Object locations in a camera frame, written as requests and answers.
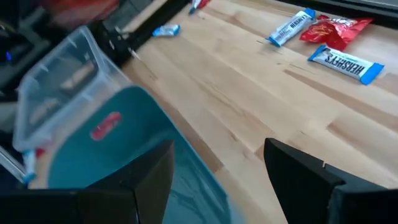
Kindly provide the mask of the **teal plastic bin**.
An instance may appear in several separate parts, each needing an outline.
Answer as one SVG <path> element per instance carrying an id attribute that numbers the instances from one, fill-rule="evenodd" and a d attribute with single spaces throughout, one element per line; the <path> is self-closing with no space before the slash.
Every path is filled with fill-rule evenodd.
<path id="1" fill-rule="evenodd" d="M 90 132 L 111 112 L 122 120 L 102 139 Z M 244 224 L 244 217 L 167 113 L 142 87 L 122 89 L 57 150 L 47 186 L 83 188 L 110 175 L 163 140 L 174 141 L 174 174 L 162 224 Z"/>

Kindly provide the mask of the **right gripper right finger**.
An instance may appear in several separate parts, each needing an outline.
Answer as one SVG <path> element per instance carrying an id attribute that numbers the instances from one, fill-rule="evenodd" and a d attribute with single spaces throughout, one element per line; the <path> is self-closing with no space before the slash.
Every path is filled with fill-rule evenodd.
<path id="1" fill-rule="evenodd" d="M 398 224 L 398 189 L 324 163 L 275 138 L 264 162 L 288 224 Z"/>

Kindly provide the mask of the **Hershey's white blue candy bar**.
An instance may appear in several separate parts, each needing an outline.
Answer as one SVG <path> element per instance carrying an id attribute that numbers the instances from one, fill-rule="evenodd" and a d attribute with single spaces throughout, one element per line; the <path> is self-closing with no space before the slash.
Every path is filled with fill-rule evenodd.
<path id="1" fill-rule="evenodd" d="M 35 165 L 36 165 L 36 152 L 35 150 L 25 151 L 22 154 L 24 161 L 25 174 L 23 176 L 23 183 L 29 184 L 36 176 Z"/>
<path id="2" fill-rule="evenodd" d="M 306 8 L 296 13 L 287 22 L 276 28 L 276 30 L 266 38 L 276 47 L 283 46 L 293 36 L 298 34 L 307 24 L 315 18 L 315 10 Z"/>
<path id="3" fill-rule="evenodd" d="M 321 45 L 309 56 L 308 61 L 319 63 L 337 72 L 370 84 L 384 69 L 384 65 L 341 52 L 327 45 Z"/>
<path id="4" fill-rule="evenodd" d="M 181 25 L 179 24 L 166 24 L 156 28 L 152 35 L 154 37 L 173 37 L 180 33 Z"/>
<path id="5" fill-rule="evenodd" d="M 193 14 L 198 9 L 198 6 L 200 5 L 200 3 L 201 3 L 201 0 L 192 0 L 190 10 L 188 13 Z"/>

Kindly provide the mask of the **clear plastic container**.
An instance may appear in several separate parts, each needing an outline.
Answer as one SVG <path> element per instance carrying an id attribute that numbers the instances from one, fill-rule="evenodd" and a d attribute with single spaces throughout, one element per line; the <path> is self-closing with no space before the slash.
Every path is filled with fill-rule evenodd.
<path id="1" fill-rule="evenodd" d="M 75 29 L 22 78 L 13 146 L 45 148 L 129 84 L 86 26 Z"/>

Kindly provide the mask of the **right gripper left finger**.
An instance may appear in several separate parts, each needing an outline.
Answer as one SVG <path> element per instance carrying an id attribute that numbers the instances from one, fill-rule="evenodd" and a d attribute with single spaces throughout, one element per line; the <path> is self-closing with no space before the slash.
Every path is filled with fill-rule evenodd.
<path id="1" fill-rule="evenodd" d="M 84 189 L 1 193 L 0 224 L 162 224 L 173 172 L 164 140 Z"/>

